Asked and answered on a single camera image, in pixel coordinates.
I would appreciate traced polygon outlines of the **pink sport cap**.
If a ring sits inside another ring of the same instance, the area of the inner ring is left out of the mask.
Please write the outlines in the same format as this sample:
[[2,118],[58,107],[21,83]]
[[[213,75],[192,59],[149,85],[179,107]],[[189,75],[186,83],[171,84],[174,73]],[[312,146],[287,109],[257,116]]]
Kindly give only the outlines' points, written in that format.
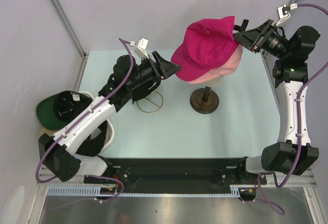
[[209,72],[207,72],[206,74],[202,75],[201,77],[195,80],[188,81],[188,83],[190,84],[205,83],[208,81],[215,80],[217,78],[223,78],[226,75],[230,75],[234,73],[239,66],[242,53],[243,53],[243,47],[238,46],[225,64],[223,64],[222,66],[216,69],[210,70]]

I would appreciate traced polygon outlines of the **magenta mesh cap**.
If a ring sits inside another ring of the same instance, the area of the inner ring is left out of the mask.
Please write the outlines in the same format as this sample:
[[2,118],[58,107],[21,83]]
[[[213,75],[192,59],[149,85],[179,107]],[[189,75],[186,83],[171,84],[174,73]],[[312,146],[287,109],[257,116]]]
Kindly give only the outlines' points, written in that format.
[[175,50],[171,62],[181,66],[176,76],[195,80],[225,64],[238,46],[233,38],[235,17],[204,18],[190,24],[182,44]]

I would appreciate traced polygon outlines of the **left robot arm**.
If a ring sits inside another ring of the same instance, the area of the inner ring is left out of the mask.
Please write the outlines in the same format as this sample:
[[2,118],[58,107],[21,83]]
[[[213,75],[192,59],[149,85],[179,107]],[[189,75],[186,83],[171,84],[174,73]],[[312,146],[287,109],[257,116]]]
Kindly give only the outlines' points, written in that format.
[[148,96],[180,70],[180,66],[162,58],[157,51],[138,65],[131,54],[120,56],[106,85],[91,103],[74,109],[75,118],[52,136],[43,134],[39,140],[40,162],[62,182],[76,174],[95,175],[103,183],[113,178],[113,170],[98,155],[82,155],[79,151],[88,136],[98,127],[106,127],[108,118],[129,100]]

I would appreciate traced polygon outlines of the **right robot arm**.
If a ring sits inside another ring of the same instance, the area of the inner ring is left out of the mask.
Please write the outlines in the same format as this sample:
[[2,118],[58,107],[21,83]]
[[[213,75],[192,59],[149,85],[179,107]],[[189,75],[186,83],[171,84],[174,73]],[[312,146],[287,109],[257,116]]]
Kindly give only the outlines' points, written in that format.
[[311,26],[301,26],[286,38],[284,29],[271,19],[254,29],[247,29],[248,23],[245,19],[236,25],[233,37],[254,53],[264,51],[277,58],[269,76],[274,79],[280,130],[277,142],[265,147],[260,156],[248,157],[236,177],[248,184],[258,173],[302,175],[319,157],[319,149],[312,147],[307,132],[305,97],[309,81],[306,60],[320,34]]

